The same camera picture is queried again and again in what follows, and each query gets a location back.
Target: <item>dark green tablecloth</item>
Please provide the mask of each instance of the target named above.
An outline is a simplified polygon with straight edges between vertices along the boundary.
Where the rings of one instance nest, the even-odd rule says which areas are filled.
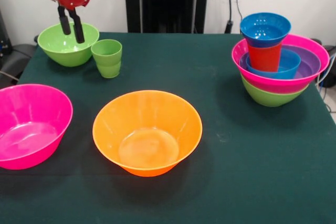
[[[336,127],[310,86],[280,108],[255,103],[231,60],[239,35],[112,34],[120,75],[65,68],[38,49],[21,83],[69,95],[74,117],[55,154],[0,169],[0,223],[336,223]],[[106,160],[92,123],[115,97],[158,89],[201,115],[200,145],[167,174],[141,178]]]

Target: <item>black pole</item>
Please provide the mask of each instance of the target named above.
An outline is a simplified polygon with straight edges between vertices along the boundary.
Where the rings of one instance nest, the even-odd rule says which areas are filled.
[[[0,48],[2,55],[9,55],[13,51],[11,40],[9,39],[5,22],[0,12]]]

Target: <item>white wall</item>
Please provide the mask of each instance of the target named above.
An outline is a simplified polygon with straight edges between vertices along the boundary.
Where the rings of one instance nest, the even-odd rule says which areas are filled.
[[[238,0],[243,16],[254,12],[275,12],[286,16],[292,33],[336,44],[336,0]],[[221,33],[229,18],[228,0],[208,0],[206,33]],[[233,0],[233,32],[239,32],[240,16]]]
[[[239,0],[243,16],[269,11],[285,15],[292,32],[320,38],[324,44],[336,44],[335,0]],[[8,33],[13,44],[32,43],[33,37],[58,22],[57,4],[50,0],[0,0]],[[101,31],[127,31],[125,0],[91,0],[78,8],[83,22]],[[228,0],[208,0],[205,32],[222,33],[228,20]],[[239,21],[233,0],[233,32],[239,32]]]
[[[36,35],[58,22],[57,6],[51,0],[0,0],[12,43],[33,43]],[[87,7],[76,11],[82,22],[100,31],[127,32],[125,0],[91,0]]]

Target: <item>purple bowl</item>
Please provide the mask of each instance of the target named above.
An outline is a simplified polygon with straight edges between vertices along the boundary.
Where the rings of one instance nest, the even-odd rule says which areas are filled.
[[[296,72],[296,75],[294,76],[294,79],[300,79],[311,76],[320,70],[321,68],[320,59],[311,51],[308,51],[301,47],[295,47],[289,45],[283,45],[282,48],[296,52],[301,58],[301,63],[298,68],[298,71]],[[246,64],[247,56],[248,53],[244,54],[239,61],[239,65],[246,70],[247,70],[247,64]]]

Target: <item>orange bowl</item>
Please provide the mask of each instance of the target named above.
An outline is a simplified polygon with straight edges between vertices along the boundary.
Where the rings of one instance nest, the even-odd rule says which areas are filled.
[[[93,140],[110,161],[142,177],[164,174],[193,152],[202,121],[174,94],[143,90],[109,102],[93,123]]]

